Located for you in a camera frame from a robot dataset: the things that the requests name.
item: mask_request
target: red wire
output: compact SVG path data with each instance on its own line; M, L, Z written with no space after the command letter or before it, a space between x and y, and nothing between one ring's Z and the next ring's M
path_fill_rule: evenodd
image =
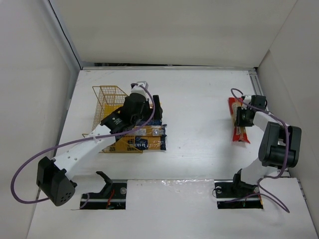
M110 201L111 201L112 197L114 196L114 194L115 194L115 190L113 189L113 191L112 191L112 193L111 193L111 195L110 195L110 197L109 197L109 199L108 199L108 204L106 205L106 209L107 209L107 208L109 207L109 205L111 204Z

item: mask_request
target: white wall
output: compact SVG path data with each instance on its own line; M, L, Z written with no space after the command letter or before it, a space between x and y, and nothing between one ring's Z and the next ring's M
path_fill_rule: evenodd
M302 128L298 165L291 170L304 188L319 231L319 1L298 0L270 47L258 74L269 109Z
M18 167L57 140L70 71L37 0L0 0L0 238L22 239L33 205L16 202L10 181ZM37 162L16 183L34 200Z
M82 60L259 66L296 0L56 0Z

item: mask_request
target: yellow wire basket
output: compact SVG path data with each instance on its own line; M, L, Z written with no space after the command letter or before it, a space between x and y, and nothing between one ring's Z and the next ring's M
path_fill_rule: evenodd
M128 96L118 86L93 86L97 98L92 130L110 113L123 106L125 97ZM143 153L134 147L135 136L125 136L114 144L102 150L103 153Z

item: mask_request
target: red snack package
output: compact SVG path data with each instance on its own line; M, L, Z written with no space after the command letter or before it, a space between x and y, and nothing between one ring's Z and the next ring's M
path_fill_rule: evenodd
M229 104L229 110L230 110L231 118L234 125L233 142L238 141L238 142L250 143L247 137L245 127L238 127L235 125L236 116L237 116L237 107L241 107L242 104L233 97L228 98L228 104Z

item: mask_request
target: tabletop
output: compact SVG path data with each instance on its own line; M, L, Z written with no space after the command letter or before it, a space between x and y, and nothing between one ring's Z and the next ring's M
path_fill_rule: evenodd
M77 183L93 181L96 187L100 187L94 179L96 171L112 179L129 179L126 210L74 210L82 193L76 192L58 208L50 201L38 204L28 239L317 238L296 179L263 181L287 203L290 214L267 199L264 210L218 210L211 195L213 179L231 179L258 155L263 132L247 128L251 144L233 143L227 102L231 88L254 93L248 71L83 70L60 143L91 132L97 103L92 86L117 85L129 94L130 83L137 81L147 81L150 93L159 95L167 150L100 153L74 178Z

